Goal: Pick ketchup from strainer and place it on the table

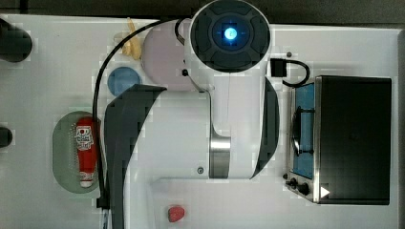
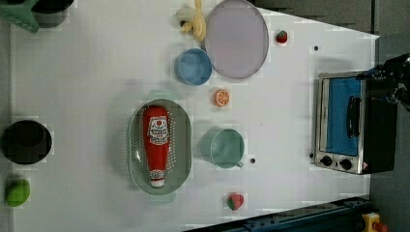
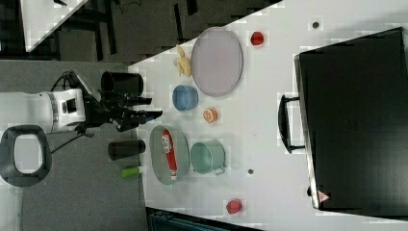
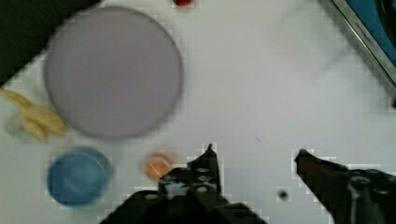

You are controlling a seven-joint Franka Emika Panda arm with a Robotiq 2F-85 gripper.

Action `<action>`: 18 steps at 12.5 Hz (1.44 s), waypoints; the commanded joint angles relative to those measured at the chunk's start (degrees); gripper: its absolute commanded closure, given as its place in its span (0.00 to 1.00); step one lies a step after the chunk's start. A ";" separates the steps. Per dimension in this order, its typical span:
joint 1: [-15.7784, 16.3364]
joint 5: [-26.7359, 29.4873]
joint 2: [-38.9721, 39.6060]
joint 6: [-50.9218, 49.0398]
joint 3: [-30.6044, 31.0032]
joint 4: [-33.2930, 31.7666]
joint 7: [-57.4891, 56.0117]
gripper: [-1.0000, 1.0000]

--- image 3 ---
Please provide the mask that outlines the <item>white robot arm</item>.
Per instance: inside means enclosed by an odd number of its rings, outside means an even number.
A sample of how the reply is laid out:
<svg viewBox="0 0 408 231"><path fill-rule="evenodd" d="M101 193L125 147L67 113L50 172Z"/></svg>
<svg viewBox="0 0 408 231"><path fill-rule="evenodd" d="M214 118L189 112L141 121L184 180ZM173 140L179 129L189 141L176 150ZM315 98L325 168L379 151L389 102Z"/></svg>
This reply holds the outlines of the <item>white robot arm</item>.
<svg viewBox="0 0 408 231"><path fill-rule="evenodd" d="M100 99L80 90L39 93L3 92L1 94L1 130L14 126L36 125L46 134L76 131L111 123L118 132L128 131L160 117L161 111L134 111L148 105L149 98L105 92Z"/></svg>

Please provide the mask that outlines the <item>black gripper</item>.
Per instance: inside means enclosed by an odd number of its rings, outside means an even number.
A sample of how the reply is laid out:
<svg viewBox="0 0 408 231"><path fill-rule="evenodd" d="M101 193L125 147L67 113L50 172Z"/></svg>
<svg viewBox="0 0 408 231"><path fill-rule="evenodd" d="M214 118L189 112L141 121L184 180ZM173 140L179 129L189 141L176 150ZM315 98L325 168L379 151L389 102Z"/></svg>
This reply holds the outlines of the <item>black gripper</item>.
<svg viewBox="0 0 408 231"><path fill-rule="evenodd" d="M151 98L143 98L130 93L102 91L99 101L90 93L83 93L85 120L77 122L75 130L86 132L89 128L100 127L105 123L115 126L117 132L137 128L141 123L147 123L160 117L162 111L133 111L130 107L150 105Z"/></svg>

